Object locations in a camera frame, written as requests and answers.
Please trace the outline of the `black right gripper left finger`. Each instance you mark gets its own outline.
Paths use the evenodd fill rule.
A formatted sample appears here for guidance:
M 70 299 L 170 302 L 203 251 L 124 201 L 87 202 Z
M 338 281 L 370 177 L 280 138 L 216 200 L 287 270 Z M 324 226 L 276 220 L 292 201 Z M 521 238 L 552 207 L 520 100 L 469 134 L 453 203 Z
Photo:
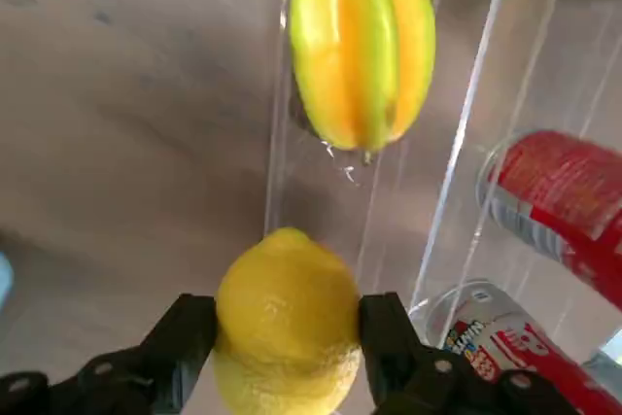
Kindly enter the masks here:
M 41 371 L 1 377 L 3 414 L 179 414 L 217 334 L 216 301 L 181 294 L 138 345 L 98 355 L 51 383 Z

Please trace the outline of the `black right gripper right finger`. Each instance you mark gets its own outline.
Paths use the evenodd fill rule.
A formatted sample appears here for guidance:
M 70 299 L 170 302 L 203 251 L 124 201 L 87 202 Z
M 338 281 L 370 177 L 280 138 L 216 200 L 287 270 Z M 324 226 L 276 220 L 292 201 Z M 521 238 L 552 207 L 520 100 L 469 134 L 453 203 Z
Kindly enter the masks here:
M 361 297 L 359 335 L 375 414 L 575 414 L 544 377 L 505 370 L 492 381 L 463 357 L 423 344 L 395 293 Z

